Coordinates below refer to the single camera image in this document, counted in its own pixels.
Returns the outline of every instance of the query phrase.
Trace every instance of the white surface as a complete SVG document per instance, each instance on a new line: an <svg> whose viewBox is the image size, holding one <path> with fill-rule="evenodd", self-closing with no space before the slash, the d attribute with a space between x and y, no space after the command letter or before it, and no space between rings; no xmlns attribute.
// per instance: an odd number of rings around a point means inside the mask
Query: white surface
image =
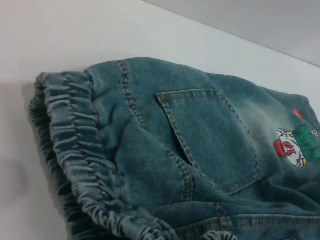
<svg viewBox="0 0 320 240"><path fill-rule="evenodd" d="M319 0L145 0L320 67Z"/></svg>
<svg viewBox="0 0 320 240"><path fill-rule="evenodd" d="M153 57L306 95L320 113L320 68L139 0L5 0L0 3L0 34L4 240L67 239L25 110L40 72Z"/></svg>

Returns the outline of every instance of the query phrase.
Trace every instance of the back pocket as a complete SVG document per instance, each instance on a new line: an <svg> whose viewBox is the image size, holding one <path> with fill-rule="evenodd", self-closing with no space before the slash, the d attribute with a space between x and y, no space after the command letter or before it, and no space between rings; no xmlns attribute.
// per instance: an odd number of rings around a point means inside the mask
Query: back pocket
<svg viewBox="0 0 320 240"><path fill-rule="evenodd" d="M250 132L220 89L156 94L185 160L225 194L260 178Z"/></svg>

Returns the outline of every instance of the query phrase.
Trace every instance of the jeans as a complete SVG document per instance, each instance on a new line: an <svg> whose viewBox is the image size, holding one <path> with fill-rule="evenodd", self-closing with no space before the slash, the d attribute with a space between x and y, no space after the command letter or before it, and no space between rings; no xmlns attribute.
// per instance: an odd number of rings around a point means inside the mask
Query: jeans
<svg viewBox="0 0 320 240"><path fill-rule="evenodd" d="M306 97L152 58L42 73L30 117L76 240L318 240Z"/></svg>

